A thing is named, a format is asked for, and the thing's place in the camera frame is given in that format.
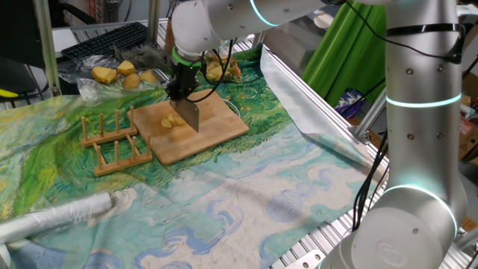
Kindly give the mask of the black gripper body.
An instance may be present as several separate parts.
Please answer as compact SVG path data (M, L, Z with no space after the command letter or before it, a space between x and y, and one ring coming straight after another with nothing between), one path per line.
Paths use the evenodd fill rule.
M173 90L194 90L198 87L197 72L197 67L184 64L175 65L169 88Z

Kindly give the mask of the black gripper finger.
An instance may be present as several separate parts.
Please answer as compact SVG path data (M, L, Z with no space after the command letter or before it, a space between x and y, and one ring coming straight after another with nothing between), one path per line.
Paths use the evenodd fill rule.
M179 82L179 101L187 99L190 94L199 86L198 81L180 81Z
M165 84L165 91L171 100L177 100L176 80L171 78Z

